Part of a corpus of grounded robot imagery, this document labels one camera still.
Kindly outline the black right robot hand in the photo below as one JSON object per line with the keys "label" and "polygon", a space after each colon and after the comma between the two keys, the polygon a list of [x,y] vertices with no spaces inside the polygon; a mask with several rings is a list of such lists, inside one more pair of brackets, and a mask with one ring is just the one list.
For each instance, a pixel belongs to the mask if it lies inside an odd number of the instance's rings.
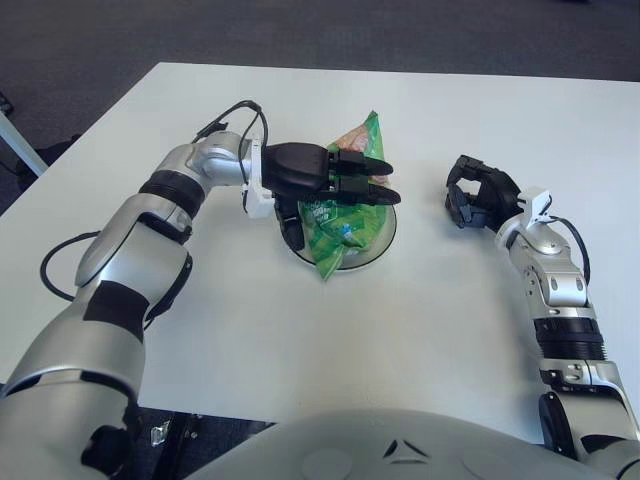
{"label": "black right robot hand", "polygon": [[[461,179],[477,182],[478,192],[464,192],[458,185]],[[518,204],[521,190],[511,177],[467,155],[455,162],[446,188],[445,208],[459,228],[488,228],[497,233],[507,220],[523,212]]]}

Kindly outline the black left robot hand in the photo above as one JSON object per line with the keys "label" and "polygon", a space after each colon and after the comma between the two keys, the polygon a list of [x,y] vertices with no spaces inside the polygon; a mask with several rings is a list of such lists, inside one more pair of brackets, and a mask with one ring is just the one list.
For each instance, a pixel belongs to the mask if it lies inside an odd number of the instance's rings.
{"label": "black left robot hand", "polygon": [[370,181],[393,167],[361,152],[331,152],[319,145],[289,142],[262,150],[262,185],[275,198],[282,237],[293,251],[305,247],[300,202],[335,201],[340,205],[396,205],[396,191]]}

